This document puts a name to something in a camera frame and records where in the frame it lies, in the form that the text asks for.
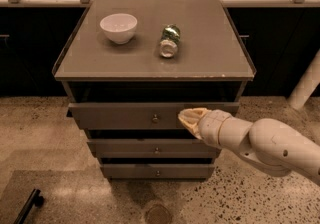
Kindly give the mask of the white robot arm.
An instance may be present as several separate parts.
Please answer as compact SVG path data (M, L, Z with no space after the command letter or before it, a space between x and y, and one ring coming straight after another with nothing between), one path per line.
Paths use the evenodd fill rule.
M320 183L320 145L279 120L250 122L227 111L204 107L184 109L178 120L196 139L213 148L227 149L270 176L296 172Z

